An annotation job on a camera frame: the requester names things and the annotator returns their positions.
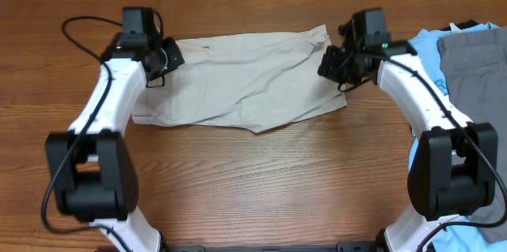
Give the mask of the beige shorts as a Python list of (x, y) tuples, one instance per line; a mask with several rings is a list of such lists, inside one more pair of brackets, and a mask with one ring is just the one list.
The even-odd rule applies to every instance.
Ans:
[(326, 26), (179, 40), (184, 63), (163, 87), (139, 96), (137, 124), (244, 128), (259, 133), (347, 105), (318, 75), (330, 46)]

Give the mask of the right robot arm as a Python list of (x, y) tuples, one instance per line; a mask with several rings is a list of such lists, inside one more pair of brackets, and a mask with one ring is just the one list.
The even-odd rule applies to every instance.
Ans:
[(407, 40), (392, 40), (382, 9), (356, 12), (339, 25), (318, 74), (352, 90), (373, 82), (401, 109), (417, 137), (407, 178), (410, 205), (367, 242), (340, 242), (339, 251), (425, 251), (441, 231), (468, 226), (465, 217), (506, 191), (496, 171), (497, 132), (474, 123), (441, 93)]

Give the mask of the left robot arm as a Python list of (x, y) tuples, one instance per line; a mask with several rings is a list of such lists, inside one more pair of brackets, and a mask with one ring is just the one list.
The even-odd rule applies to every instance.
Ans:
[(54, 234), (97, 229), (118, 251), (168, 251), (138, 206), (139, 181), (124, 134), (140, 94), (163, 87), (184, 58), (164, 35), (157, 10), (125, 7), (119, 25), (121, 31), (94, 56), (100, 75), (82, 113), (66, 132), (46, 139), (51, 180), (40, 218)]

